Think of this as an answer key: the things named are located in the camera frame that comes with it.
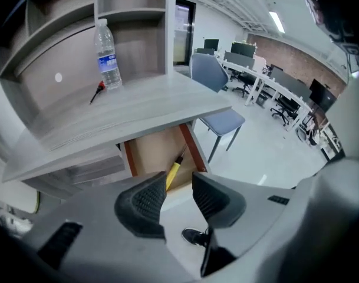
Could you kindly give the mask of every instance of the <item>ceiling light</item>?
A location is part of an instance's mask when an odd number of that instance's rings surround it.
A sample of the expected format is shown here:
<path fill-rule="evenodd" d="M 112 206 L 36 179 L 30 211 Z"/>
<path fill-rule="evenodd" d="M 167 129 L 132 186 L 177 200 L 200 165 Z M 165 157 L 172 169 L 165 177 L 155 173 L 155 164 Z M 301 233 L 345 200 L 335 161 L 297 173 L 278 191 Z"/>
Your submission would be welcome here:
<path fill-rule="evenodd" d="M 352 78 L 358 78 L 359 77 L 359 70 L 351 73 Z"/>
<path fill-rule="evenodd" d="M 284 34 L 285 31 L 284 31 L 283 25 L 281 24 L 278 14 L 276 12 L 269 12 L 269 14 L 271 15 L 272 19 L 274 19 L 274 22 L 275 22 L 276 26 L 278 27 L 279 32 L 282 32 Z"/>

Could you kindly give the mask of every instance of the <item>shoe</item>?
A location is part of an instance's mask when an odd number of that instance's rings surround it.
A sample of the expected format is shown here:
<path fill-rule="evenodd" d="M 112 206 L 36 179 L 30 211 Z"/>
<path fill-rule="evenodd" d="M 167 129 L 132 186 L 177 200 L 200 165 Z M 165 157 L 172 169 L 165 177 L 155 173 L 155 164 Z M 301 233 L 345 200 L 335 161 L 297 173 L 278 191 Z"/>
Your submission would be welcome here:
<path fill-rule="evenodd" d="M 186 228 L 182 231 L 182 237 L 189 243 L 207 247 L 208 234 L 202 233 L 197 229 Z"/>

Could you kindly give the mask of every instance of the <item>brick wall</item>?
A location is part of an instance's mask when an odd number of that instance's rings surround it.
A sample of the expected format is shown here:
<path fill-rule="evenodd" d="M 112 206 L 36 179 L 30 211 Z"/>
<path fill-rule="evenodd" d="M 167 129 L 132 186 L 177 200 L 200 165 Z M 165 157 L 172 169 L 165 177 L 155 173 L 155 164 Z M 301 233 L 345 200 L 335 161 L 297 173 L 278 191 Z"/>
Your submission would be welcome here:
<path fill-rule="evenodd" d="M 275 64 L 283 68 L 287 74 L 305 82 L 309 87 L 316 79 L 330 87 L 330 92 L 336 97 L 345 89 L 342 79 L 325 65 L 310 55 L 285 43 L 257 35 L 248 36 L 248 43 L 256 43 L 256 54 L 267 60 L 267 65 Z"/>

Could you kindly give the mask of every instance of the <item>bottle cap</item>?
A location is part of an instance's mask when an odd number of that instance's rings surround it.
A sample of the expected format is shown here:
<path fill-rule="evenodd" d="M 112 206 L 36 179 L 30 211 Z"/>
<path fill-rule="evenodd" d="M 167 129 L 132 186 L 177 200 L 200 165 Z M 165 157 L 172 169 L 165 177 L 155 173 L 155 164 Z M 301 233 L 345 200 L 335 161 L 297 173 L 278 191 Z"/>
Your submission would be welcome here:
<path fill-rule="evenodd" d="M 97 25 L 107 25 L 107 19 L 98 19 Z"/>

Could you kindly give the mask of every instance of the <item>water bottle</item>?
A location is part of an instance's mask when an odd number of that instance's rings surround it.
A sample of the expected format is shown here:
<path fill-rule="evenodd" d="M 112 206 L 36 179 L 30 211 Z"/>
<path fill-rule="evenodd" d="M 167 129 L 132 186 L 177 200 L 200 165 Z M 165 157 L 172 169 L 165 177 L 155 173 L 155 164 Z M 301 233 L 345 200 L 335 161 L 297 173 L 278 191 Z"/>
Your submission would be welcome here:
<path fill-rule="evenodd" d="M 107 19 L 97 21 L 94 43 L 98 55 L 98 67 L 106 89 L 117 88 L 121 85 L 121 77 L 116 63 L 114 37 L 107 27 Z"/>

